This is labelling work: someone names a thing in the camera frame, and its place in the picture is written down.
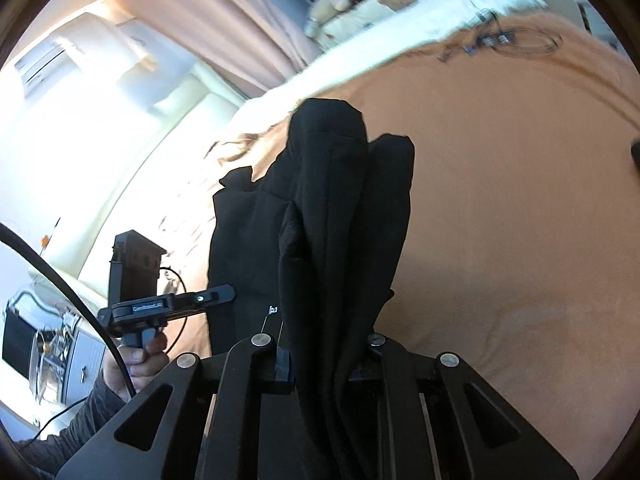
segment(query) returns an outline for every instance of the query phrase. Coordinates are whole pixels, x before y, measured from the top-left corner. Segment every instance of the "bed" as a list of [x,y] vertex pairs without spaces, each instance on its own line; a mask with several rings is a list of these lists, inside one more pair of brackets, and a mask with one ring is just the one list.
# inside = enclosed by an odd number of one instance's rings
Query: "bed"
[[[550,31],[558,49],[468,55],[459,47],[475,40],[483,9],[503,28]],[[399,12],[245,104],[167,201],[166,263],[191,290],[207,285],[218,180],[241,166],[262,176],[310,96],[350,102],[371,139],[408,135],[416,147],[395,297],[376,328],[413,352],[462,355],[594,478],[640,408],[634,67],[540,0],[425,0]],[[203,318],[188,321],[173,355],[185,350],[209,354]]]

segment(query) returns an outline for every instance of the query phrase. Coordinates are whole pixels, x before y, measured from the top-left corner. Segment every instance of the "stuffed toy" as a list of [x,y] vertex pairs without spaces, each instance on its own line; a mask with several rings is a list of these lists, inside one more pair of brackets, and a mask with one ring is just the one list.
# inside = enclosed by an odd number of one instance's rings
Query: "stuffed toy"
[[353,0],[315,0],[309,9],[309,17],[305,26],[305,35],[315,38],[322,27],[338,14],[348,10]]

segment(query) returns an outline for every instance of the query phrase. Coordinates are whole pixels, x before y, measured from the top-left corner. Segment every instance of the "black cable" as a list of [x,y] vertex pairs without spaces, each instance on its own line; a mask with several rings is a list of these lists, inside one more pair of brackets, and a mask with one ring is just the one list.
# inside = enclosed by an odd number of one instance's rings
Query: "black cable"
[[640,170],[640,140],[638,139],[631,145],[631,157],[633,157],[636,167]]
[[[498,15],[492,10],[478,12],[478,18],[480,23],[476,27],[476,36],[473,42],[467,45],[448,46],[438,57],[441,62],[447,62],[451,54],[457,50],[463,50],[471,56],[482,47],[488,47],[502,56],[526,58],[546,56],[554,53],[562,46],[562,36],[552,30],[531,27],[503,29]],[[518,44],[518,40],[526,38],[527,34],[532,38],[542,39],[543,44],[532,47]]]
[[66,296],[66,298],[78,310],[78,312],[89,322],[91,327],[97,332],[102,341],[104,341],[106,347],[113,355],[113,359],[116,361],[116,364],[118,365],[118,368],[122,373],[122,378],[124,380],[125,386],[127,387],[127,391],[129,392],[131,398],[133,398],[136,395],[136,389],[133,386],[129,371],[127,370],[127,365],[124,363],[122,355],[120,355],[120,352],[118,352],[118,348],[116,347],[111,337],[109,337],[107,331],[102,327],[100,323],[98,323],[98,320],[95,318],[94,314],[82,302],[76,292],[45,260],[42,259],[42,257],[36,251],[31,249],[30,245],[27,242],[20,238],[16,233],[11,231],[11,229],[9,229],[7,226],[2,224],[2,222],[0,222],[0,242],[11,247],[15,252],[17,252],[25,260],[27,260],[27,262],[35,267],[40,274],[42,274],[51,283],[53,283],[53,285]]
[[21,290],[17,296],[14,296],[9,301],[7,301],[6,302],[7,306],[9,306],[10,303],[12,305],[16,305],[23,296],[29,296],[31,298],[31,301],[33,301],[33,303],[35,303],[39,309],[43,310],[47,314],[51,314],[52,316],[56,316],[56,317],[60,316],[60,313],[57,310],[49,310],[45,305],[43,305],[40,302],[40,299],[27,288]]
[[33,444],[38,437],[42,434],[42,432],[44,431],[44,429],[50,424],[52,423],[54,420],[56,420],[60,415],[64,415],[66,412],[68,412],[71,408],[76,407],[78,404],[80,404],[81,402],[85,402],[89,397],[85,397],[84,399],[80,399],[80,400],[76,400],[76,402],[74,402],[73,404],[70,404],[69,406],[67,406],[64,410],[62,410],[60,413],[55,414],[54,416],[52,416],[43,427],[40,428],[40,430],[38,431],[38,433],[36,433],[36,435],[33,438],[30,438],[27,442],[25,442],[22,446],[20,446],[20,451],[22,451],[23,449],[29,447],[31,444]]
[[[169,272],[174,273],[177,276],[178,280],[180,281],[180,284],[182,285],[182,290],[184,292],[187,292],[187,287],[184,285],[184,281],[182,280],[180,274],[178,274],[171,267],[160,267],[160,270],[168,270]],[[180,332],[178,332],[178,335],[174,339],[174,342],[171,343],[171,346],[169,346],[169,348],[166,350],[166,353],[169,353],[171,350],[174,349],[175,344],[178,342],[178,339],[180,339],[180,336],[182,335],[182,332],[184,332],[184,327],[186,327],[186,326],[187,326],[187,318],[185,317],[184,321],[182,322],[182,328],[180,329]]]

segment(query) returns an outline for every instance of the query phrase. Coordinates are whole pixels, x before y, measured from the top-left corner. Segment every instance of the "white blanket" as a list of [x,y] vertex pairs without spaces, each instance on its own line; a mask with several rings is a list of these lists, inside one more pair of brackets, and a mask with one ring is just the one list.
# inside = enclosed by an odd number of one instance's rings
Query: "white blanket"
[[247,101],[228,127],[229,138],[260,134],[295,110],[301,100],[351,80],[403,52],[442,41],[478,25],[478,13],[499,16],[546,7],[543,0],[425,0],[318,57],[303,72],[262,97]]

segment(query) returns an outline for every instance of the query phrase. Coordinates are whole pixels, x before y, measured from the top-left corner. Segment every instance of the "metal screw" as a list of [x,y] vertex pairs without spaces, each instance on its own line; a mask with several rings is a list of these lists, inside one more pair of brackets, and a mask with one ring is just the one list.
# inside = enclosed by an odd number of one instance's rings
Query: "metal screw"
[[251,343],[254,346],[267,346],[271,342],[271,336],[269,334],[256,334],[251,338]]
[[193,354],[182,354],[175,362],[180,368],[191,368],[196,364],[196,356]]
[[369,334],[369,337],[367,337],[367,343],[369,343],[370,346],[382,346],[385,341],[386,338],[382,334],[375,332],[373,334]]
[[446,367],[455,368],[460,364],[460,359],[455,354],[442,354],[440,356],[440,362]]

